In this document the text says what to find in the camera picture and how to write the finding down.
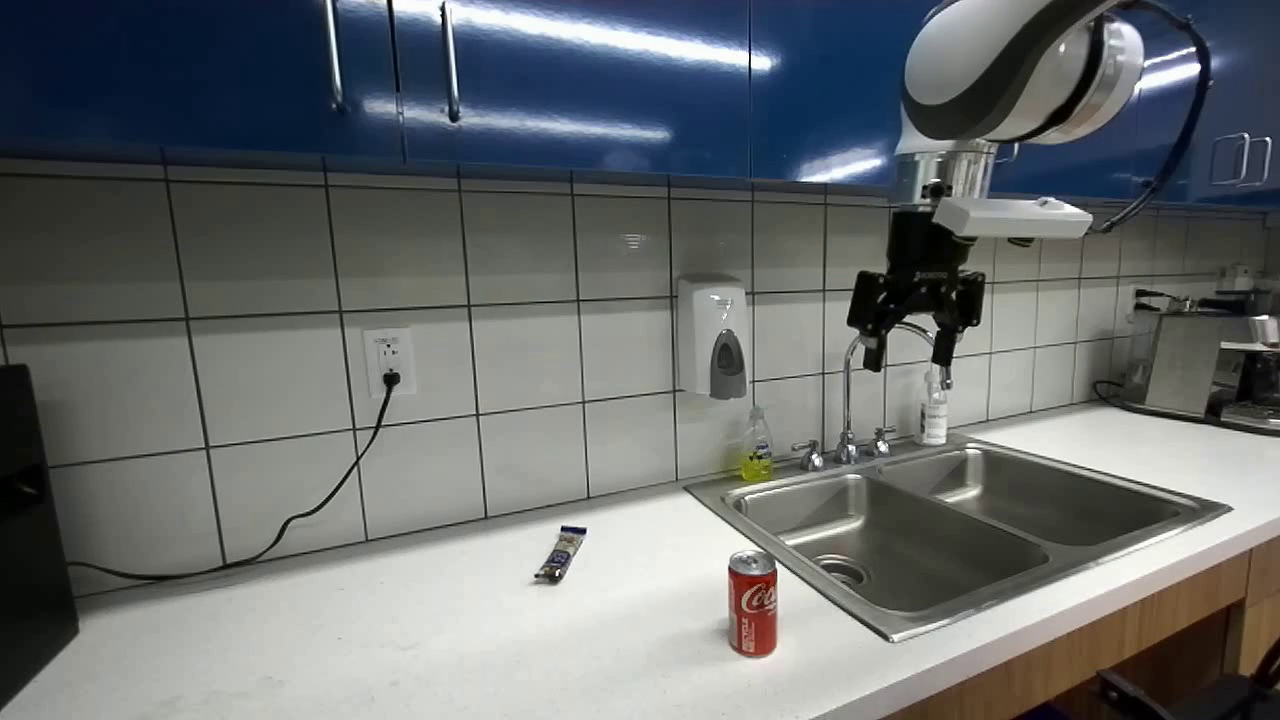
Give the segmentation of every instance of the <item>white countertop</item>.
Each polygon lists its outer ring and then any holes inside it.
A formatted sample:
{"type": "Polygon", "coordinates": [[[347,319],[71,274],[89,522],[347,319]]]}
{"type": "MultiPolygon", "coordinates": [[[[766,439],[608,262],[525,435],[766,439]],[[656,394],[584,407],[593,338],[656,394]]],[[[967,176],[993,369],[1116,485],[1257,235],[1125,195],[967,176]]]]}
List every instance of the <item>white countertop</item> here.
{"type": "Polygon", "coordinates": [[[975,435],[1234,512],[904,642],[779,570],[779,647],[741,659],[725,565],[750,538],[675,487],[619,496],[101,598],[0,720],[886,715],[1280,536],[1270,435],[1111,407],[975,435]],[[593,536],[541,587],[567,520],[593,536]]]}

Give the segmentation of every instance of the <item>black appliance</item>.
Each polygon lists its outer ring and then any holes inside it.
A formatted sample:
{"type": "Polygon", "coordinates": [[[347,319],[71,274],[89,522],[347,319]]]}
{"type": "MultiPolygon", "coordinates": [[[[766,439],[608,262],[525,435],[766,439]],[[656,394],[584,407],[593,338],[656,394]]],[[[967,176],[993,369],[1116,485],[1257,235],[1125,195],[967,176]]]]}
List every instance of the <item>black appliance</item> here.
{"type": "Polygon", "coordinates": [[[0,369],[0,707],[78,635],[29,369],[0,369]]]}

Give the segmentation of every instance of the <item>sink drain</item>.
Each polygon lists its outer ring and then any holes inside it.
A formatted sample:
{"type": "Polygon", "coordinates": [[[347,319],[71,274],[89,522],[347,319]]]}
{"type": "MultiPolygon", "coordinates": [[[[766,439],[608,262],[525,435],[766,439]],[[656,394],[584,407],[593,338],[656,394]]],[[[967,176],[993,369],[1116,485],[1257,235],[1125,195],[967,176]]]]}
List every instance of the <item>sink drain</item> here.
{"type": "Polygon", "coordinates": [[[852,587],[867,582],[867,574],[866,574],[859,567],[852,567],[852,559],[839,555],[839,551],[824,551],[824,555],[817,555],[817,565],[819,565],[830,574],[838,574],[839,582],[852,582],[852,587]]]}

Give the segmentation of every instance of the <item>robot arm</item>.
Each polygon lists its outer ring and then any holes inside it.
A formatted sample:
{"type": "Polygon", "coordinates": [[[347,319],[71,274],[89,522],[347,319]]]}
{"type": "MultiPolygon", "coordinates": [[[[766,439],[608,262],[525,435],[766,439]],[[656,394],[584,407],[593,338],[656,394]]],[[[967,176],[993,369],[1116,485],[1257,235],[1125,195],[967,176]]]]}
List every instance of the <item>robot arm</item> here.
{"type": "Polygon", "coordinates": [[[979,324],[983,274],[964,272],[975,235],[1081,239],[1086,209],[987,201],[995,143],[1069,143],[1106,128],[1135,90],[1144,39],[1110,10],[1125,0],[952,0],[916,37],[904,70],[899,201],[888,272],[859,272],[848,326],[866,369],[888,333],[937,319],[931,365],[952,369],[979,324]]]}

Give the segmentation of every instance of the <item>white tile wall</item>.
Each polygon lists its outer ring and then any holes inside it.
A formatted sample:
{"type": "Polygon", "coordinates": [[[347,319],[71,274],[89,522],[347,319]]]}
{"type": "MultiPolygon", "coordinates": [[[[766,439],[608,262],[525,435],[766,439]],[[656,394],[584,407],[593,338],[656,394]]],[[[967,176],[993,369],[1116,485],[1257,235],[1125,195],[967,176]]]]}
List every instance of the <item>white tile wall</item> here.
{"type": "Polygon", "coordinates": [[[590,400],[671,392],[671,298],[584,302],[584,387],[590,400]]]}
{"type": "Polygon", "coordinates": [[[671,394],[590,405],[593,493],[630,493],[675,480],[671,394]]]}
{"type": "Polygon", "coordinates": [[[32,365],[53,463],[203,443],[180,324],[11,326],[7,359],[32,365]]]}
{"type": "Polygon", "coordinates": [[[172,182],[172,217],[191,317],[336,306],[326,186],[172,182]]]}
{"type": "Polygon", "coordinates": [[[573,302],[476,312],[482,410],[577,405],[584,392],[573,302]]]}
{"type": "Polygon", "coordinates": [[[336,317],[198,319],[208,439],[351,428],[336,317]]]}
{"type": "Polygon", "coordinates": [[[0,178],[3,324],[180,312],[165,182],[0,178]]]}
{"type": "Polygon", "coordinates": [[[671,201],[675,274],[736,274],[754,284],[754,204],[750,201],[671,201]]]}
{"type": "Polygon", "coordinates": [[[457,193],[331,186],[345,306],[467,302],[457,193]]]}
{"type": "Polygon", "coordinates": [[[347,317],[347,369],[359,428],[372,428],[386,400],[386,381],[368,369],[368,333],[407,333],[415,355],[415,392],[397,392],[387,424],[476,410],[467,312],[359,312],[347,317]]]}
{"type": "Polygon", "coordinates": [[[359,463],[368,536],[485,516],[476,420],[387,428],[359,463]]]}
{"type": "Polygon", "coordinates": [[[666,195],[580,195],[580,288],[600,296],[667,296],[671,226],[666,195]]]}
{"type": "Polygon", "coordinates": [[[467,195],[476,302],[577,298],[567,195],[467,195]]]}
{"type": "MultiPolygon", "coordinates": [[[[1216,288],[1280,256],[1264,232],[1156,213],[1086,243],[975,239],[987,312],[952,424],[1086,400],[1144,344],[1131,288],[1216,288]]],[[[838,443],[848,288],[886,239],[888,204],[848,193],[0,162],[0,355],[37,369],[78,551],[191,567],[331,487],[377,414],[372,326],[414,333],[419,387],[284,551],[725,474],[754,405],[778,453],[838,443]],[[671,387],[686,272],[754,284],[750,400],[671,387]]],[[[888,370],[857,370],[859,439],[916,428],[923,369],[893,333],[888,370]]]]}
{"type": "Polygon", "coordinates": [[[525,512],[590,496],[584,410],[482,414],[488,512],[525,512]]]}
{"type": "Polygon", "coordinates": [[[819,290],[824,243],[824,204],[755,204],[755,290],[819,290]]]}
{"type": "Polygon", "coordinates": [[[201,570],[221,565],[203,453],[80,463],[53,473],[63,551],[131,570],[201,570]]]}
{"type": "MultiPolygon", "coordinates": [[[[282,520],[319,502],[351,458],[355,448],[347,432],[217,448],[211,474],[229,559],[255,555],[276,536],[282,520]]],[[[359,473],[319,516],[299,520],[273,555],[355,538],[366,538],[359,473]]]]}

